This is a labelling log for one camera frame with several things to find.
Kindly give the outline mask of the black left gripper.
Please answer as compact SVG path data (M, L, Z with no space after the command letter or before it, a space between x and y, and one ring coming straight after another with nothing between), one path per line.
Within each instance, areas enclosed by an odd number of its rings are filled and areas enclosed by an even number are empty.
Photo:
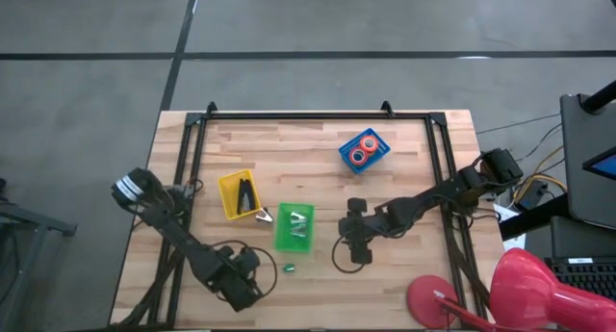
M251 307L264 296L254 275L261 265L254 250L243 248L235 254L231 247L222 247L217 251L217 256L221 265L212 280L213 287L235 312Z

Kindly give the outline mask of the black table frame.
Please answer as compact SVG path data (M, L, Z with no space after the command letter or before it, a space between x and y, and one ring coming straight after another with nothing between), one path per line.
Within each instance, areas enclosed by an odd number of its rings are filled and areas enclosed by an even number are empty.
M368 128L391 150L355 174L338 149ZM156 319L143 327L229 329L414 329L407 312L409 283L424 274L453 280L444 217L428 212L405 237L372 243L373 261L342 273L349 262L338 243L338 221L347 201L375 206L433 186L438 178L468 165L478 153L468 111L169 111L160 115L148 167L170 184L197 177L203 183L193 204L191 229L203 242L248 243L260 250L258 269L265 297L235 312L184 269L168 280ZM263 205L276 213L280 202L315 206L309 253L274 248L274 227L254 217L228 220L218 179L249 169ZM295 271L283 267L294 264Z

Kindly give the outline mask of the blue plastic basket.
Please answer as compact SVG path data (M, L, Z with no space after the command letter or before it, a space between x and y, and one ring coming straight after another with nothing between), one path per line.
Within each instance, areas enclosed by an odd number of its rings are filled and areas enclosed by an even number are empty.
M378 149L373 155L371 156L368 155L368 160L362 166L354 166L349 161L349 157L348 157L349 151L354 147L360 147L359 146L360 140L366 135L373 135L379 140ZM351 140L347 141L345 144L343 144L338 149L338 152L343 162L346 163L355 174L360 174L364 172L370 166L374 165L380 159L382 159L387 153L390 152L390 150L391 150L390 146L373 130L373 128L368 128L362 133L360 133L359 135L352 138Z

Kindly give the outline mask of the yellow plastic basket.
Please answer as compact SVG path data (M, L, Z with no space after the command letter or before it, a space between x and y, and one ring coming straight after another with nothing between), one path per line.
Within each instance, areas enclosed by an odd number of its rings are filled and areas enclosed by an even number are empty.
M237 203L238 203L238 192L239 185L241 179L248 179L251 181L252 189L254 192L254 199L256 203L256 208L248 213L238 214L237 213ZM227 174L218 179L218 190L222 202L223 211L225 213L225 217L228 220L234 220L241 217L248 217L250 215L254 215L257 211L262 208L259 194L256 189L256 185L254 183L254 178L252 172L249 169L241 170L238 172L234 172L231 174Z

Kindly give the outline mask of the black keyboard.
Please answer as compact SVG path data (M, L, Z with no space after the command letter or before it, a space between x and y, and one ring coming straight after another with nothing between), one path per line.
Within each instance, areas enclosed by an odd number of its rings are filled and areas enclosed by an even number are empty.
M616 257L545 258L559 282L616 302Z

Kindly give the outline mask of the green plastic basket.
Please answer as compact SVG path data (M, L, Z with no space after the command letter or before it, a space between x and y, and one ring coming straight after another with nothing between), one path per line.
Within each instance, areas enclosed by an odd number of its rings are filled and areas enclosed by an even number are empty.
M304 239L290 234L291 212L302 214L308 218L308 236ZM314 239L315 206L304 203L280 202L275 225L274 248L280 252L309 253Z

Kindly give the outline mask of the grey metal stand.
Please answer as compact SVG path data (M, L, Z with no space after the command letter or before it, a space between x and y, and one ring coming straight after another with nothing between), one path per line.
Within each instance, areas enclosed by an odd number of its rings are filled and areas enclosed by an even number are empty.
M73 237L77 225L35 213L12 203L5 196L7 181L0 178L0 332L10 332L16 321L31 272L42 250L45 236L58 231ZM34 236L26 255L21 255L18 233Z

